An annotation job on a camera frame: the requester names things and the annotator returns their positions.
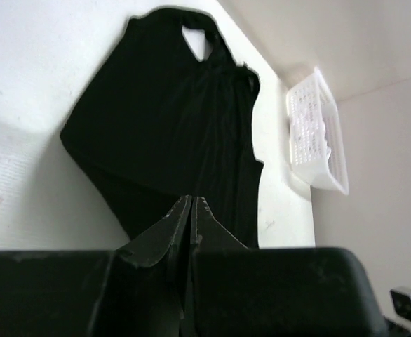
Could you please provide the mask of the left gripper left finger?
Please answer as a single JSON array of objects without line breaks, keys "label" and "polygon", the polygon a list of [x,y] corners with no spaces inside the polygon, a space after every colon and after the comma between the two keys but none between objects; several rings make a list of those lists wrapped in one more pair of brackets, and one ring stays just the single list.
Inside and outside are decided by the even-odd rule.
[{"label": "left gripper left finger", "polygon": [[192,197],[119,250],[118,330],[124,336],[178,336],[184,317]]}]

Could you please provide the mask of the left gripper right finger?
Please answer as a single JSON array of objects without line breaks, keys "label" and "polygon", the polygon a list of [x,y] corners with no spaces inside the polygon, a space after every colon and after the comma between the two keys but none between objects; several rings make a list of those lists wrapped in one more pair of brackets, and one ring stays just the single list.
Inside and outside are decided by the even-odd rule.
[{"label": "left gripper right finger", "polygon": [[247,247],[210,210],[203,197],[191,209],[189,252],[189,323],[193,336],[238,333],[236,275],[232,258]]}]

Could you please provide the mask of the black tank top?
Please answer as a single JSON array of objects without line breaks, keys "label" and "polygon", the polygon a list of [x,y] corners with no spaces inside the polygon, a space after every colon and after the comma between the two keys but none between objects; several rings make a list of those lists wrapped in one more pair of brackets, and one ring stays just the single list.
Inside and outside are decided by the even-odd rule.
[{"label": "black tank top", "polygon": [[212,17],[160,7],[128,21],[60,139],[130,239],[193,196],[255,248],[259,91],[258,75],[236,63]]}]

